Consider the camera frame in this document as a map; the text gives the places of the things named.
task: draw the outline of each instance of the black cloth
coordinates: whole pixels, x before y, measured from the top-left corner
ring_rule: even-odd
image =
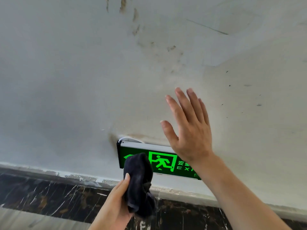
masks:
[[[130,213],[141,218],[151,216],[156,209],[156,199],[150,193],[153,169],[145,153],[135,154],[126,159],[124,177],[130,175],[130,183],[124,194]]]

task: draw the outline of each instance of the exit sign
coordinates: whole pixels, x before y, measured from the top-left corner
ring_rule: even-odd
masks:
[[[148,156],[154,173],[200,180],[193,168],[175,154],[171,147],[122,141],[117,144],[117,151],[121,169],[124,168],[128,157],[144,152]]]

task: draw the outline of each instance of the running figure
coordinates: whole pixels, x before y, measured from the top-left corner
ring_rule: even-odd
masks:
[[[157,155],[157,159],[156,160],[151,160],[152,162],[159,162],[159,164],[156,166],[157,168],[160,167],[161,165],[163,165],[164,168],[173,168],[172,166],[168,166],[166,165],[166,163],[169,164],[169,160],[165,159],[165,158],[160,158],[159,155]]]

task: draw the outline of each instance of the person's right hand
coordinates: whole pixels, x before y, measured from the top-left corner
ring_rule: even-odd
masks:
[[[205,104],[192,88],[187,90],[190,100],[180,88],[175,93],[181,107],[171,96],[165,98],[178,124],[178,136],[168,121],[161,121],[161,126],[175,153],[193,167],[213,155],[209,118]]]

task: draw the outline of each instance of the white cable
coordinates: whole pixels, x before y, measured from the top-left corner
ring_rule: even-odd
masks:
[[[118,142],[120,143],[122,140],[124,139],[130,139],[129,141],[134,141],[134,142],[138,142],[138,143],[145,143],[144,141],[141,141],[139,139],[136,139],[136,138],[133,138],[133,137],[130,137],[130,136],[125,136],[125,137],[122,137],[118,140]]]

